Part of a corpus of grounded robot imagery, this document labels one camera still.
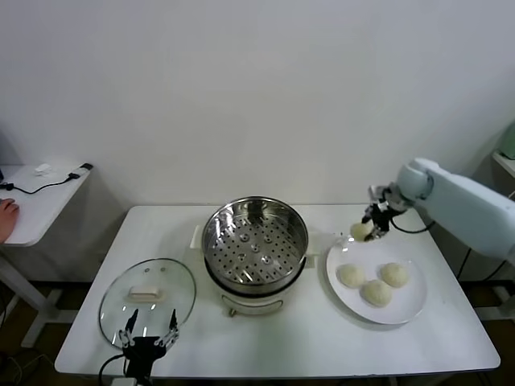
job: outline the steamed bun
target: steamed bun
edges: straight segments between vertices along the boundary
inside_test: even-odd
[[[386,284],[395,288],[401,288],[410,279],[407,269],[398,263],[388,263],[381,267],[381,279]]]
[[[377,307],[386,307],[392,301],[392,289],[381,280],[372,280],[363,286],[361,296]]]
[[[373,230],[372,221],[367,224],[355,223],[351,227],[351,236],[354,237],[355,241],[363,242],[365,237]]]
[[[361,287],[365,283],[365,271],[358,265],[342,265],[338,270],[340,281],[349,288]]]

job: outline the black cable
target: black cable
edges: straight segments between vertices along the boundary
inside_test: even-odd
[[[472,252],[472,249],[469,248],[467,251],[467,254],[465,255],[465,258],[463,259],[463,263],[461,263],[461,266],[459,267],[458,275],[456,276],[456,279],[459,280],[461,277],[461,273],[464,271],[465,264],[467,264],[467,260],[470,257],[470,253]]]
[[[26,191],[25,189],[22,189],[21,187],[17,187],[13,185],[12,189],[15,189],[16,191],[21,191],[27,195],[35,195],[38,191],[43,190],[46,187],[57,187],[59,185],[63,185],[64,183],[67,183],[68,181],[72,181],[72,178],[68,177],[64,181],[61,181],[60,183],[49,183],[48,185],[43,185],[42,187],[36,189],[35,191]]]
[[[495,271],[493,271],[492,273],[490,273],[485,279],[483,279],[482,281],[488,281],[490,280],[492,277],[496,276],[496,273],[498,273],[502,267],[504,267],[506,264],[506,260],[504,260],[502,263],[499,264],[499,266],[496,268]]]
[[[419,229],[418,231],[406,231],[405,229],[402,229],[402,228],[399,228],[393,221],[393,218],[389,219],[389,222],[393,225],[393,227],[395,229],[397,229],[398,231],[401,231],[401,232],[404,232],[404,233],[409,233],[410,235],[416,235],[417,233],[423,233],[425,231],[429,231],[431,229],[431,227],[433,225],[435,225],[436,223],[434,221],[431,221],[429,223],[429,225],[427,225],[424,229]]]
[[[107,359],[104,364],[102,364],[102,367],[100,368],[100,371],[98,372],[98,386],[104,386],[104,383],[102,382],[102,373],[104,372],[105,367],[113,362],[116,359],[123,358],[123,354],[112,356],[111,358]]]

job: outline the stainless steel steamer basket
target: stainless steel steamer basket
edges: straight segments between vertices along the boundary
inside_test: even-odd
[[[247,298],[270,296],[291,285],[306,264],[307,242],[302,217],[266,197],[225,204],[202,234],[209,275],[224,290]]]

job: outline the robotic arm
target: robotic arm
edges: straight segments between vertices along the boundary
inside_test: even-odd
[[[372,220],[373,229],[365,240],[384,236],[392,218],[416,205],[476,252],[515,265],[515,203],[436,162],[416,158],[402,167],[397,182],[370,187],[369,195],[361,222]]]

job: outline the table leg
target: table leg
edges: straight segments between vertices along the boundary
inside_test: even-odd
[[[53,289],[45,298],[28,280],[23,277],[2,255],[0,255],[0,280],[11,288],[15,295],[7,307],[7,314],[14,308],[18,297],[23,299],[29,306],[39,311],[32,322],[29,331],[22,341],[22,347],[33,347],[39,334],[48,323],[73,323],[76,310],[57,310],[56,303],[63,293],[60,289]]]
[[[0,322],[4,319],[4,313],[6,314],[5,318],[9,316],[9,314],[12,312],[12,310],[16,307],[19,301],[19,296],[14,295],[13,298],[10,300],[9,304],[6,305],[6,310],[0,314]]]
[[[515,322],[515,295],[510,297],[505,287],[494,287],[503,302],[498,307],[477,307],[474,310],[480,320],[513,320]]]
[[[0,255],[0,280],[37,311],[57,314],[57,309],[2,255]]]
[[[61,289],[53,289],[48,295],[47,300],[55,305],[59,300],[63,291]],[[38,339],[39,334],[49,323],[67,323],[72,324],[79,311],[76,310],[57,310],[57,314],[50,316],[44,312],[40,312],[32,322],[31,327],[25,334],[25,338],[22,341],[22,347],[30,348],[35,345],[35,341]]]

